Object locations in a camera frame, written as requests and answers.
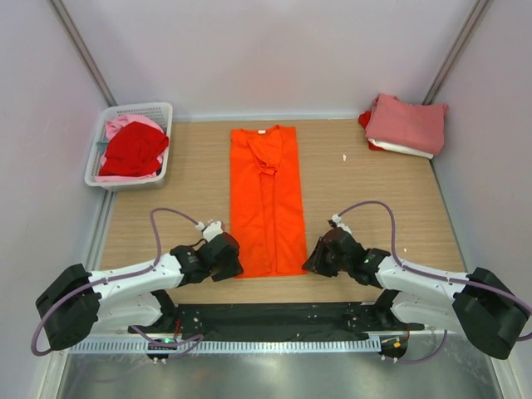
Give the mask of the orange t-shirt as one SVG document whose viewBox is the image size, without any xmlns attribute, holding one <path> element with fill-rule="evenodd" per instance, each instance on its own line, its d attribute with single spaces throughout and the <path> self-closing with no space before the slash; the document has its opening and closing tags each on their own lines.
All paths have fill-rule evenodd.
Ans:
<svg viewBox="0 0 532 399">
<path fill-rule="evenodd" d="M 240 246 L 241 277 L 304 274 L 308 252 L 296 128 L 233 130 L 229 178 L 229 227 Z"/>
</svg>

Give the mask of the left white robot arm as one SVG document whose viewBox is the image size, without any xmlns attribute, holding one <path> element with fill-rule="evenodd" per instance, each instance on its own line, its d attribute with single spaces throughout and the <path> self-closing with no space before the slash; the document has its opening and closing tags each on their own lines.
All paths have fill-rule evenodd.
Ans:
<svg viewBox="0 0 532 399">
<path fill-rule="evenodd" d="M 220 281 L 243 273 L 240 246 L 228 233 L 206 239 L 199 249 L 178 245 L 159 258 L 125 268 L 88 272 L 82 264 L 66 268 L 37 298 L 53 351 L 75 346 L 99 330 L 153 327 L 171 330 L 176 312 L 163 292 L 206 278 Z"/>
</svg>

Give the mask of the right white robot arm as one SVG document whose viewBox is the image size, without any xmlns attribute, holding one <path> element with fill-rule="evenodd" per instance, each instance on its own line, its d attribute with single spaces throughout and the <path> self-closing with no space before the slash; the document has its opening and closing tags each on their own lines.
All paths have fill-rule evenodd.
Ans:
<svg viewBox="0 0 532 399">
<path fill-rule="evenodd" d="M 490 271 L 452 273 L 397 260 L 383 249 L 365 249 L 340 227 L 319 238 L 303 270 L 381 289 L 376 302 L 349 323 L 356 333 L 434 327 L 460 334 L 484 354 L 505 360 L 530 310 Z"/>
</svg>

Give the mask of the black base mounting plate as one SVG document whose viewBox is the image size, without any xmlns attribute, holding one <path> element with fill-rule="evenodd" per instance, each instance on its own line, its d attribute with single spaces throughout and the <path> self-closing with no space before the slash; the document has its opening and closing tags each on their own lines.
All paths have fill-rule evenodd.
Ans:
<svg viewBox="0 0 532 399">
<path fill-rule="evenodd" d="M 419 323 L 379 318 L 366 303 L 240 303 L 181 304 L 155 327 L 140 330 L 201 334 L 220 342 L 338 342 L 361 341 L 373 332 L 422 331 Z"/>
</svg>

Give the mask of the folded red t-shirt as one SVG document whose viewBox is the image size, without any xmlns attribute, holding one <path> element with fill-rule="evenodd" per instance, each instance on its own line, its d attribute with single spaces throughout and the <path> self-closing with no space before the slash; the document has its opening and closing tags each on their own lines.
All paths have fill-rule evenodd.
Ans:
<svg viewBox="0 0 532 399">
<path fill-rule="evenodd" d="M 366 130 L 370 120 L 372 118 L 372 111 L 364 111 L 359 117 L 358 117 L 358 123 L 361 125 L 361 127 Z"/>
</svg>

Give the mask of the red t-shirt in basket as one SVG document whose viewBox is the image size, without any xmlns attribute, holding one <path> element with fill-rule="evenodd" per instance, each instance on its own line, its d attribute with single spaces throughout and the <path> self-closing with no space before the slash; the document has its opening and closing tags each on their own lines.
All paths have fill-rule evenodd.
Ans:
<svg viewBox="0 0 532 399">
<path fill-rule="evenodd" d="M 170 139 L 164 132 L 140 122 L 132 122 L 110 139 L 99 176 L 153 175 L 160 169 L 160 156 L 169 143 Z"/>
</svg>

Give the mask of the grey plastic laundry basket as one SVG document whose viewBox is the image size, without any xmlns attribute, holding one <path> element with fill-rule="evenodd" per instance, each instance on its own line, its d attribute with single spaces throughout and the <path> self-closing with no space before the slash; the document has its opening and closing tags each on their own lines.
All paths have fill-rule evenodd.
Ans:
<svg viewBox="0 0 532 399">
<path fill-rule="evenodd" d="M 168 102 L 113 106 L 97 123 L 85 182 L 109 191 L 148 190 L 165 183 L 173 107 Z"/>
</svg>

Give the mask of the folded pink t-shirt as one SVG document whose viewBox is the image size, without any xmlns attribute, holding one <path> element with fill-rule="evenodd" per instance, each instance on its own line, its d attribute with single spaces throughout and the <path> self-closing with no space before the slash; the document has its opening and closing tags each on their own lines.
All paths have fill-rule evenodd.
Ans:
<svg viewBox="0 0 532 399">
<path fill-rule="evenodd" d="M 395 96 L 379 94 L 364 127 L 367 140 L 386 150 L 414 150 L 429 158 L 439 155 L 445 143 L 446 103 L 416 105 Z"/>
</svg>

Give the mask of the pink t-shirt in basket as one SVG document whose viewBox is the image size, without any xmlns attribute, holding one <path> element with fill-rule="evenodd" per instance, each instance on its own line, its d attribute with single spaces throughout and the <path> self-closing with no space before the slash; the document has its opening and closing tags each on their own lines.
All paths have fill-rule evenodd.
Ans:
<svg viewBox="0 0 532 399">
<path fill-rule="evenodd" d="M 130 124 L 132 122 L 135 122 L 135 121 L 143 123 L 143 124 L 146 124 L 148 126 L 155 127 L 156 129 L 164 132 L 164 130 L 159 125 L 157 125 L 155 122 L 153 122 L 151 119 L 149 119 L 149 118 L 147 118 L 145 116 L 134 115 L 134 114 L 124 114 L 122 116 L 118 116 L 117 118 L 115 118 L 115 119 L 113 119 L 111 121 L 107 121 L 106 122 L 106 138 L 107 138 L 106 147 L 107 147 L 110 139 L 112 139 L 114 135 L 116 135 L 123 127 L 125 127 L 126 125 L 128 125 L 128 124 Z M 103 165 L 103 163 L 106 160 L 104 154 L 102 156 L 101 166 Z M 161 166 L 162 166 L 162 163 L 163 163 L 163 160 L 164 160 L 163 154 L 160 156 Z M 123 176 L 113 176 L 113 175 L 111 175 L 111 176 L 99 176 L 99 172 L 98 172 L 96 174 L 95 180 L 97 182 L 119 182 L 119 181 L 128 181 L 128 180 L 140 180 L 140 179 L 147 179 L 147 178 L 155 177 L 159 173 L 159 171 L 160 170 L 155 172 L 153 175 L 147 175 L 147 176 L 143 176 L 143 177 L 123 177 Z"/>
</svg>

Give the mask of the aluminium frame rail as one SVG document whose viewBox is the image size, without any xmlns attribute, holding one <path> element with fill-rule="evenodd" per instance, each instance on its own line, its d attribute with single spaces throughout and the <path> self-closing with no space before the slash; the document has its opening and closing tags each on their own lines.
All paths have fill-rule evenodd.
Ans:
<svg viewBox="0 0 532 399">
<path fill-rule="evenodd" d="M 63 305 L 45 324 L 51 347 L 72 347 L 90 334 L 124 331 L 201 334 L 222 342 L 362 341 L 377 332 L 422 331 L 428 327 L 461 333 L 452 313 L 407 304 L 396 310 L 389 301 L 363 303 L 241 303 L 174 305 L 164 292 L 105 309 L 81 300 Z"/>
</svg>

